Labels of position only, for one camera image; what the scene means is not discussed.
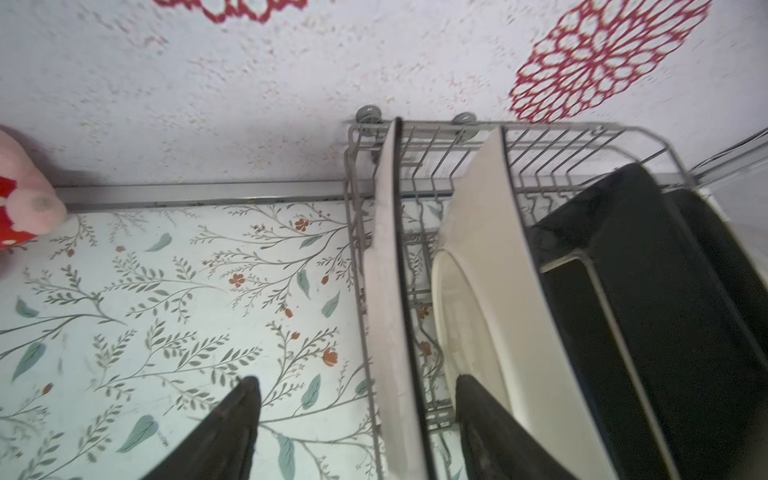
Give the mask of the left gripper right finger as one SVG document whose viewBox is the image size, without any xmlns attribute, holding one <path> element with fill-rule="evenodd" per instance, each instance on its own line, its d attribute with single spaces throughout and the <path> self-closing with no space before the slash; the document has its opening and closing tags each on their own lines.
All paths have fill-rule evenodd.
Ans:
<svg viewBox="0 0 768 480">
<path fill-rule="evenodd" d="M 456 422 L 469 479 L 572 479 L 473 376 L 456 381 Z"/>
</svg>

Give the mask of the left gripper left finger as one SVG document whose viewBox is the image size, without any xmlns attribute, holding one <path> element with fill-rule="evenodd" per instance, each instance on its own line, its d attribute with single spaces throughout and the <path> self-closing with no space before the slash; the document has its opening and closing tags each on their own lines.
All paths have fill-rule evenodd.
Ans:
<svg viewBox="0 0 768 480">
<path fill-rule="evenodd" d="M 260 411 L 258 378 L 247 376 L 145 478 L 248 480 Z"/>
</svg>

